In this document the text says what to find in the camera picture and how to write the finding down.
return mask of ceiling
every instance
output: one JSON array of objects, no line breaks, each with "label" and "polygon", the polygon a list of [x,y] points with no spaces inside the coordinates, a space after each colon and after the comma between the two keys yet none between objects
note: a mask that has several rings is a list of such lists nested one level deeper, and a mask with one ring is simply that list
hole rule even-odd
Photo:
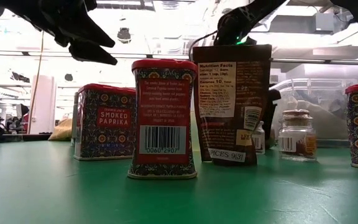
[{"label": "ceiling", "polygon": [[[70,57],[67,49],[60,47],[51,36],[46,35],[40,71],[41,74],[55,76],[59,85],[105,82],[134,86],[130,70],[133,61],[144,58],[146,54],[186,58],[178,55],[187,55],[188,48],[195,39],[214,31],[223,10],[245,5],[249,0],[97,2],[98,8],[89,12],[89,16],[116,41],[116,46],[107,51],[120,54],[119,63],[113,67],[77,62]],[[310,29],[313,15],[317,11],[332,14],[332,33],[316,34],[315,30]],[[273,57],[357,59],[358,24],[351,24],[344,29],[344,22],[351,18],[347,10],[332,7],[328,0],[291,0],[269,15],[264,24],[255,27],[250,36],[260,44],[272,44]],[[121,27],[129,28],[129,44],[117,40]],[[212,41],[207,39],[198,45],[211,45]],[[6,11],[0,17],[0,83],[21,83],[10,80],[12,70],[32,79],[39,66],[40,46],[40,32]],[[272,68],[282,72],[296,66],[298,64],[272,64]],[[73,82],[67,83],[64,80],[67,73],[73,75]],[[16,88],[13,92],[0,89],[0,96],[16,93],[18,98],[28,97],[28,91],[22,88]],[[66,89],[60,93],[62,96],[70,96],[72,92],[72,89]]]}]

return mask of green tabletop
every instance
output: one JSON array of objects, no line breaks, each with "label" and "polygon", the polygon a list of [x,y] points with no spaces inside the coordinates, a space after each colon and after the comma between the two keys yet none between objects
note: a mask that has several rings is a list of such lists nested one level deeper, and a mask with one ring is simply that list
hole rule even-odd
[{"label": "green tabletop", "polygon": [[134,180],[130,160],[80,162],[68,142],[0,144],[0,223],[358,223],[358,169],[348,149],[318,163],[202,164],[198,178]]}]

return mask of black robotic arm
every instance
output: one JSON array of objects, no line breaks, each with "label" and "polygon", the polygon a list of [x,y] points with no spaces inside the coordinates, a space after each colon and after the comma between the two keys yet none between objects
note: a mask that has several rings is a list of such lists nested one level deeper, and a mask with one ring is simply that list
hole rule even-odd
[{"label": "black robotic arm", "polygon": [[74,59],[115,65],[117,60],[100,47],[115,42],[88,16],[95,8],[96,0],[0,0],[0,16],[8,9],[62,47],[70,43]]},{"label": "black robotic arm", "polygon": [[[234,45],[249,34],[264,17],[280,7],[285,0],[255,0],[223,15],[218,22],[214,45]],[[358,0],[331,0],[337,6],[348,9],[358,22]]]}]

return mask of pouch label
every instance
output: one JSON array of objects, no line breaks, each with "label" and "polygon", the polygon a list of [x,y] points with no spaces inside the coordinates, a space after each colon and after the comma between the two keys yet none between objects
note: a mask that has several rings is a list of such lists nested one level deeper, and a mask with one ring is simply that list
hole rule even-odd
[{"label": "pouch label", "polygon": [[223,149],[208,149],[209,155],[213,159],[223,159],[227,161],[234,161],[234,162],[244,162],[246,160],[246,153],[245,152],[235,152]]},{"label": "pouch label", "polygon": [[232,118],[236,105],[236,62],[198,64],[200,117]]},{"label": "pouch label", "polygon": [[251,135],[252,135],[252,133],[250,131],[237,130],[236,145],[251,146],[252,145]]}]

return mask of small glass bottle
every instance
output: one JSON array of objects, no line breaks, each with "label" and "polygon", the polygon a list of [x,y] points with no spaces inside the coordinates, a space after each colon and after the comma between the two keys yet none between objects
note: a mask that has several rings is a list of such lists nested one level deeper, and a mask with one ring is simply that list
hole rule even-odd
[{"label": "small glass bottle", "polygon": [[265,131],[262,125],[264,125],[264,122],[259,122],[257,128],[252,133],[256,154],[265,154]]},{"label": "small glass bottle", "polygon": [[283,112],[282,127],[278,132],[278,148],[282,159],[294,161],[316,160],[316,132],[307,110]]}]

